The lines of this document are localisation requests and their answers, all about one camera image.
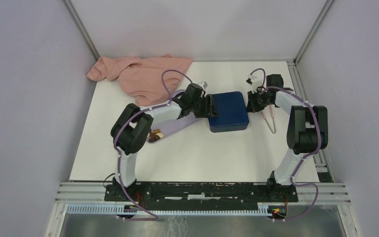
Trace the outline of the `dark blue box lid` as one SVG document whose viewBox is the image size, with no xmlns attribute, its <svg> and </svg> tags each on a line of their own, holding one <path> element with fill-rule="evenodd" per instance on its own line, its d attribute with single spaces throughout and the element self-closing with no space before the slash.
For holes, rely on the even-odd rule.
<svg viewBox="0 0 379 237">
<path fill-rule="evenodd" d="M 212 94 L 217 117 L 210 117 L 209 128 L 213 133 L 247 129 L 249 117 L 243 94 L 240 91 Z"/>
</svg>

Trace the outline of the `lilac plastic tray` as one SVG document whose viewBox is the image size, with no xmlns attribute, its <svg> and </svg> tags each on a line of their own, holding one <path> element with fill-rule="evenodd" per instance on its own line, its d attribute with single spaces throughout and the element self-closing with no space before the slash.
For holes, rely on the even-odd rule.
<svg viewBox="0 0 379 237">
<path fill-rule="evenodd" d="M 156 133 L 162 133 L 164 135 L 163 138 L 170 137 L 199 121 L 200 118 L 196 118 L 193 113 L 190 113 L 188 116 L 180 119 L 163 121 L 158 124 L 154 124 L 153 122 L 151 132 L 147 135 L 146 142 L 149 144 L 160 142 L 161 139 L 156 136 Z"/>
</svg>

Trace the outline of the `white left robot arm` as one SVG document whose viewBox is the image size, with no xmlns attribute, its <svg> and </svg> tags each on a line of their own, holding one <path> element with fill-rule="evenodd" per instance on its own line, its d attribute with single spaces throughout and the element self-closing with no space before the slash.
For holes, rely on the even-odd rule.
<svg viewBox="0 0 379 237">
<path fill-rule="evenodd" d="M 143 107 L 130 103 L 125 107 L 111 129 L 117 153 L 113 186 L 123 201 L 130 201 L 135 196 L 137 154 L 147 142 L 161 139 L 155 133 L 160 125 L 167 126 L 161 134 L 168 136 L 192 125 L 197 119 L 218 116 L 213 96 L 206 93 L 205 87 L 205 82 L 191 82 L 185 90 L 167 90 L 164 102 Z"/>
</svg>

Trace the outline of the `pink handled metal tongs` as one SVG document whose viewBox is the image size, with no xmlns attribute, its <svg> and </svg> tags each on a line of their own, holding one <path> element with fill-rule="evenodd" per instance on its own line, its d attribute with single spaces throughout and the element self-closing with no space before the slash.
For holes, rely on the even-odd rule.
<svg viewBox="0 0 379 237">
<path fill-rule="evenodd" d="M 267 127 L 270 130 L 270 132 L 272 134 L 275 134 L 276 133 L 276 124 L 275 124 L 275 117 L 274 117 L 274 113 L 273 113 L 273 106 L 268 106 L 268 108 L 269 108 L 270 121 L 267 119 L 267 116 L 265 115 L 265 110 L 262 110 L 260 112 L 260 115 L 262 116 L 262 118 L 266 122 Z"/>
</svg>

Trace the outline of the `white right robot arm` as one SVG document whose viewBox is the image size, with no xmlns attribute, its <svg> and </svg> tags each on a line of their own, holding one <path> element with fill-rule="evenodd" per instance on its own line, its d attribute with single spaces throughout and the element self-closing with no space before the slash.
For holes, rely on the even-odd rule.
<svg viewBox="0 0 379 237">
<path fill-rule="evenodd" d="M 257 79 L 253 73 L 247 78 L 252 89 L 247 93 L 249 113 L 262 112 L 274 105 L 289 115 L 286 141 L 288 150 L 281 164 L 267 179 L 265 195 L 271 201 L 289 198 L 295 192 L 297 175 L 306 161 L 328 144 L 328 110 L 313 105 L 293 89 L 284 86 L 280 74 Z"/>
</svg>

